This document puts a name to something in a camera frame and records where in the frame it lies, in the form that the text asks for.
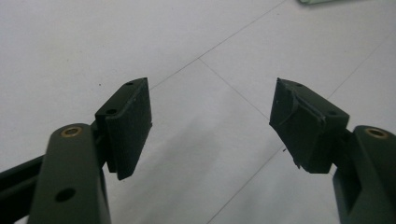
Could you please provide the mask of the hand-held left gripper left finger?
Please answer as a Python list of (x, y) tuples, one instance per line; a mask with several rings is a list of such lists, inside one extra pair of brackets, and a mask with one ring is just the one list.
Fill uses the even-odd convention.
[(49, 139), (27, 224), (111, 224), (103, 167), (122, 180), (134, 173), (152, 127), (149, 83), (123, 84), (95, 113)]

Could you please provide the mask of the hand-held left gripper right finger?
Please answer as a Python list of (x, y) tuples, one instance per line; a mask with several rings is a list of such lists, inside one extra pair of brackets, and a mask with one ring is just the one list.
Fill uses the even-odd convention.
[(332, 178), (342, 224), (396, 224), (396, 135), (347, 129), (349, 115), (305, 85), (276, 81), (270, 126), (297, 167)]

